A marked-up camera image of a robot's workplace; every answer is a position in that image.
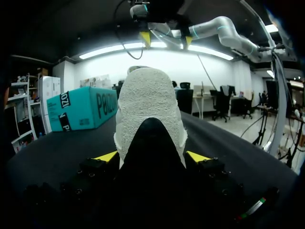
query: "white desk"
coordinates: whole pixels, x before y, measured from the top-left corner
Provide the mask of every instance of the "white desk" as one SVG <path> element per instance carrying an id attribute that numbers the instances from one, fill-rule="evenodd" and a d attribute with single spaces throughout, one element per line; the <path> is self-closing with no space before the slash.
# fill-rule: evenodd
<path id="1" fill-rule="evenodd" d="M 203 104 L 204 104 L 204 100 L 206 99 L 212 99 L 213 96 L 211 96 L 210 94 L 204 94 L 203 96 L 193 96 L 193 100 L 195 100 L 196 106 L 198 108 L 199 111 L 199 118 L 203 119 Z M 231 117 L 231 101 L 234 99 L 245 99 L 244 97 L 239 97 L 239 96 L 231 96 L 230 98 L 230 102 L 229 102 L 229 111 L 228 111 L 228 116 Z M 198 100 L 201 100 L 201 108 L 199 106 Z"/>
<path id="2" fill-rule="evenodd" d="M 204 100 L 205 99 L 212 99 L 212 98 L 213 98 L 213 96 L 211 96 L 210 94 L 204 94 L 203 96 L 196 96 L 196 95 L 193 96 L 193 100 L 195 100 L 196 106 L 197 106 L 198 111 L 199 111 L 199 118 L 200 119 L 203 119 Z M 199 104 L 198 104 L 199 99 L 201 100 L 201 109 L 200 109 Z"/>

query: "cardboard box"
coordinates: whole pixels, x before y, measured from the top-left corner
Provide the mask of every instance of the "cardboard box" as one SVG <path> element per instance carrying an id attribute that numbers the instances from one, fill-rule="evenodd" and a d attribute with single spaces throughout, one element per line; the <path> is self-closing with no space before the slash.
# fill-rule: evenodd
<path id="1" fill-rule="evenodd" d="M 118 109 L 115 90 L 83 87 L 47 100 L 52 131 L 99 127 Z"/>

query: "monitor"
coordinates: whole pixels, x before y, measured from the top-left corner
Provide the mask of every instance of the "monitor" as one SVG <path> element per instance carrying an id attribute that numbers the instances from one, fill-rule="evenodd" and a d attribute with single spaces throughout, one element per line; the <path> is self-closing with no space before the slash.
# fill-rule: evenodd
<path id="1" fill-rule="evenodd" d="M 268 106 L 277 109 L 278 108 L 278 86 L 276 81 L 266 81 L 267 92 L 268 92 Z M 290 83 L 287 83 L 291 98 L 288 97 L 287 101 L 287 114 L 292 111 L 292 87 Z"/>

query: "fluorescent light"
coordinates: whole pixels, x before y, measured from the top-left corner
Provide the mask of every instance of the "fluorescent light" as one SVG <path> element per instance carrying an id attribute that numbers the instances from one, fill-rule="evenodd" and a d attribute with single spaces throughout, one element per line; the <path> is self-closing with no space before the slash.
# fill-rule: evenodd
<path id="1" fill-rule="evenodd" d="M 266 25 L 265 26 L 267 32 L 278 32 L 278 29 L 275 25 Z"/>
<path id="2" fill-rule="evenodd" d="M 118 51 L 118 50 L 123 50 L 123 46 L 122 45 L 115 45 L 115 46 L 111 46 L 111 47 L 107 47 L 107 48 L 102 48 L 102 49 L 98 49 L 89 53 L 86 53 L 84 55 L 81 55 L 80 58 L 81 59 L 87 59 L 96 55 L 100 55 L 100 54 L 104 54 L 104 53 L 108 53 L 108 52 L 113 52 L 113 51 Z"/>
<path id="3" fill-rule="evenodd" d="M 138 49 L 138 48 L 142 48 L 143 47 L 143 43 L 139 42 L 139 43 L 130 43 L 130 44 L 124 44 L 126 49 Z M 152 42 L 151 43 L 151 47 L 153 48 L 166 48 L 166 44 L 164 42 Z M 81 59 L 87 59 L 93 56 L 97 56 L 100 54 L 105 54 L 108 52 L 114 52 L 114 51 L 119 51 L 119 50 L 123 50 L 123 46 L 122 45 L 115 45 L 115 46 L 110 46 L 107 48 L 102 48 L 102 49 L 98 49 L 89 53 L 86 53 L 84 55 L 81 55 L 80 58 Z"/>
<path id="4" fill-rule="evenodd" d="M 137 49 L 137 48 L 142 48 L 143 47 L 143 43 L 139 42 L 139 43 L 130 43 L 130 44 L 124 44 L 126 49 Z M 166 44 L 164 42 L 152 42 L 151 43 L 151 47 L 152 48 L 166 48 Z M 114 52 L 114 51 L 119 51 L 119 50 L 123 50 L 123 46 L 122 45 L 115 45 L 115 46 L 111 46 L 111 47 L 107 47 L 107 48 L 102 48 L 102 49 L 98 49 L 89 53 L 86 53 L 84 55 L 81 55 L 80 58 L 81 59 L 87 59 L 96 55 L 100 55 L 100 54 L 105 54 L 108 52 Z M 200 46 L 195 46 L 195 45 L 190 45 L 189 49 L 190 51 L 194 51 L 194 52 L 203 52 L 206 54 L 210 54 L 210 55 L 214 55 L 214 56 L 218 56 L 221 58 L 224 58 L 226 60 L 232 60 L 233 57 L 229 56 L 227 54 L 224 54 L 222 52 L 218 52 L 212 49 L 208 49 L 205 47 L 200 47 Z"/>
<path id="5" fill-rule="evenodd" d="M 213 49 L 208 49 L 208 48 L 201 47 L 201 46 L 196 46 L 196 45 L 190 45 L 188 50 L 194 51 L 194 52 L 203 52 L 203 53 L 206 53 L 206 54 L 218 56 L 218 57 L 224 58 L 228 61 L 234 59 L 232 56 L 229 56 L 229 55 L 224 54 L 222 52 L 218 52 L 218 51 L 215 51 Z"/>
<path id="6" fill-rule="evenodd" d="M 268 73 L 272 78 L 275 77 L 275 76 L 273 75 L 273 72 L 272 72 L 272 71 L 268 70 L 267 73 Z"/>
<path id="7" fill-rule="evenodd" d="M 292 86 L 304 88 L 304 85 L 303 85 L 302 83 L 300 83 L 300 82 L 289 81 L 289 83 L 290 83 Z"/>
<path id="8" fill-rule="evenodd" d="M 152 42 L 151 47 L 153 47 L 153 48 L 167 48 L 167 45 L 164 42 Z"/>
<path id="9" fill-rule="evenodd" d="M 131 43 L 131 44 L 124 44 L 126 49 L 137 49 L 137 48 L 142 48 L 143 43 Z"/>

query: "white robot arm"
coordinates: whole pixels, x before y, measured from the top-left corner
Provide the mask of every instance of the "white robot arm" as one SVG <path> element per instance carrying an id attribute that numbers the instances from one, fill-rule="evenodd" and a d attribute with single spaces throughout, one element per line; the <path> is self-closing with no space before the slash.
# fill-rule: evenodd
<path id="1" fill-rule="evenodd" d="M 145 18 L 149 13 L 147 6 L 143 4 L 133 6 L 130 9 L 130 14 L 133 18 Z M 148 22 L 148 28 L 160 41 L 166 43 L 169 49 L 181 48 L 182 34 L 180 30 L 171 30 L 167 23 L 155 22 Z M 220 16 L 211 21 L 190 26 L 188 29 L 192 40 L 218 35 L 220 44 L 247 56 L 254 63 L 271 61 L 271 51 L 262 51 L 258 45 L 246 37 L 239 35 L 232 20 L 228 17 Z M 296 58 L 295 55 L 291 55 L 291 49 L 291 47 L 287 51 L 284 49 L 276 49 L 275 52 L 282 60 L 295 61 Z"/>

